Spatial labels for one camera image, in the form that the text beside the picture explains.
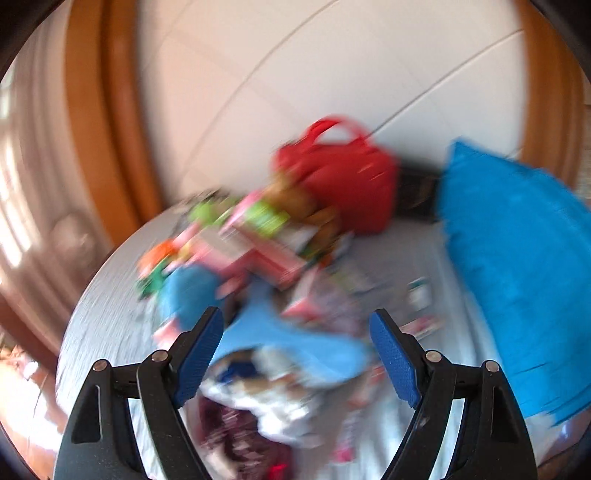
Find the tiled wall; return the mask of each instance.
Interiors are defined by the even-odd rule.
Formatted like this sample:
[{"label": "tiled wall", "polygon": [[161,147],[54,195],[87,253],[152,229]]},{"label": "tiled wall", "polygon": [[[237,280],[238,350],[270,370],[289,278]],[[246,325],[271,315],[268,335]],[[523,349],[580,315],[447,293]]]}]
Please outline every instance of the tiled wall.
[{"label": "tiled wall", "polygon": [[520,147],[512,0],[142,0],[141,81],[169,201],[265,183],[271,153],[330,113],[443,166],[460,135]]}]

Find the silver rivet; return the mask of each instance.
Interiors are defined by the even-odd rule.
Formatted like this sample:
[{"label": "silver rivet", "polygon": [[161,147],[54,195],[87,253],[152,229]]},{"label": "silver rivet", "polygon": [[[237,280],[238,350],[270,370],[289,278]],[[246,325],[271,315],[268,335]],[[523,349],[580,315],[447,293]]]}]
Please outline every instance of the silver rivet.
[{"label": "silver rivet", "polygon": [[492,374],[496,374],[501,368],[494,360],[489,360],[484,364],[485,368]]},{"label": "silver rivet", "polygon": [[442,356],[437,350],[429,350],[427,352],[427,360],[429,360],[430,362],[436,364],[437,362],[440,362],[441,359]]},{"label": "silver rivet", "polygon": [[107,365],[109,365],[109,362],[107,362],[107,360],[97,360],[93,365],[92,365],[92,369],[95,372],[102,372],[105,368],[107,368]]},{"label": "silver rivet", "polygon": [[164,362],[168,358],[168,352],[166,350],[156,350],[152,353],[153,362]]}]

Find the red handle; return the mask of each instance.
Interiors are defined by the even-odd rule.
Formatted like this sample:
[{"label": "red handle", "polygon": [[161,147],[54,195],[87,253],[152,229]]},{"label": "red handle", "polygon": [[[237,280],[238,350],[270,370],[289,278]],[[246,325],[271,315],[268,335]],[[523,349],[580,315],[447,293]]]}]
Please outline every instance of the red handle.
[{"label": "red handle", "polygon": [[336,125],[342,125],[354,137],[349,145],[356,145],[367,149],[371,148],[368,142],[369,132],[357,122],[339,116],[327,116],[310,125],[300,140],[301,146],[305,150],[312,148],[319,136]]}]

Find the red handbag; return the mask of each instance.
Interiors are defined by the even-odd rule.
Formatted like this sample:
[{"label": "red handbag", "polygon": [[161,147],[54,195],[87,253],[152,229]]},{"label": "red handbag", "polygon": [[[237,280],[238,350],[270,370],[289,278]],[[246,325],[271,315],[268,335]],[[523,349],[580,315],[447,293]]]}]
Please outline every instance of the red handbag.
[{"label": "red handbag", "polygon": [[[336,125],[353,135],[350,143],[316,142]],[[313,124],[299,141],[281,147],[272,167],[286,172],[323,206],[337,208],[343,230],[380,233],[394,210],[400,167],[396,158],[373,145],[368,137],[356,122],[326,117]]]}]

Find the maroon fabric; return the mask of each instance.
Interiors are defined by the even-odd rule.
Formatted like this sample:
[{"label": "maroon fabric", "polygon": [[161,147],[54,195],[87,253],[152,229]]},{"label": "maroon fabric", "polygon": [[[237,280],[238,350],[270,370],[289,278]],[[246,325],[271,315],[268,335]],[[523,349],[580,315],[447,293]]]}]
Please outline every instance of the maroon fabric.
[{"label": "maroon fabric", "polygon": [[261,436],[257,418],[249,411],[234,410],[208,398],[199,398],[201,446],[213,450],[223,446],[226,456],[238,464],[236,480],[291,480],[291,448]]}]

